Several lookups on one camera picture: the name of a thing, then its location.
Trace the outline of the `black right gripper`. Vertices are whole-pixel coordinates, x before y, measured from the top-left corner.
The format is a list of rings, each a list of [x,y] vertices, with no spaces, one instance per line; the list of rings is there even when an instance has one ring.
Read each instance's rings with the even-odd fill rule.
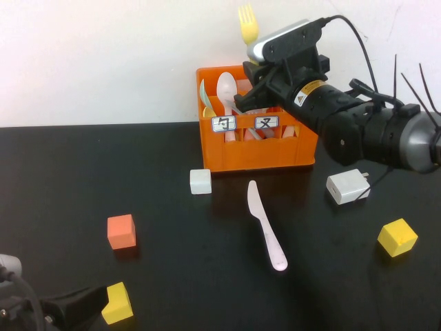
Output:
[[[289,73],[286,68],[275,68],[272,63],[260,65],[243,62],[245,76],[252,85],[264,81],[266,85],[254,86],[247,94],[234,96],[241,112],[272,107],[282,107],[311,131],[319,133],[323,121],[335,110],[337,89],[326,83],[325,75],[302,67]]]

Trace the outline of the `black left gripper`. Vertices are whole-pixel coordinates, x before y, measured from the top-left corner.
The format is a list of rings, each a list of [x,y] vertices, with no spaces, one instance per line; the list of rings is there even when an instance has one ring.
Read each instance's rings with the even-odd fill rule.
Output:
[[[59,309],[49,301],[41,300],[43,322],[46,330],[74,330]],[[84,323],[100,314],[108,304],[107,287],[85,288],[74,293],[70,299],[73,305],[74,323]],[[1,300],[1,330],[37,330],[35,313],[30,300],[12,296]]]

